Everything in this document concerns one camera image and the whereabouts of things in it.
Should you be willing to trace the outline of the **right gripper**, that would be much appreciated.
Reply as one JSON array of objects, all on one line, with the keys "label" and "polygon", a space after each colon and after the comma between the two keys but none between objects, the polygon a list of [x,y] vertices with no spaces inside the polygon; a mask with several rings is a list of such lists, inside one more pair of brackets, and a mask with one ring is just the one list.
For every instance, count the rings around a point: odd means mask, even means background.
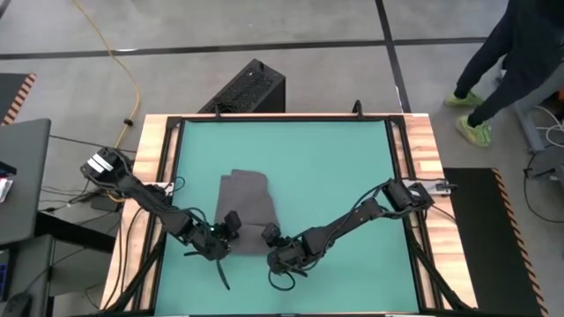
[{"label": "right gripper", "polygon": [[305,270],[308,256],[299,237],[282,237],[280,228],[270,223],[263,229],[262,238],[270,248],[267,263],[272,273],[296,273],[301,276],[308,274]]}]

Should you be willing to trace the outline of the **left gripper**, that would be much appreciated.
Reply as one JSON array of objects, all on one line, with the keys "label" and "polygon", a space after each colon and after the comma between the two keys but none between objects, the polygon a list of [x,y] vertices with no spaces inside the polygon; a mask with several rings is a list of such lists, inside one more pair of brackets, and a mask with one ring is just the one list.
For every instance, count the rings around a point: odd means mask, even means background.
[{"label": "left gripper", "polygon": [[241,220],[238,213],[230,210],[224,216],[222,223],[210,224],[201,210],[184,210],[184,212],[189,216],[190,223],[182,234],[182,241],[194,248],[194,251],[184,255],[201,255],[206,260],[215,262],[223,285],[230,290],[220,261],[230,254],[230,243],[239,238]]}]

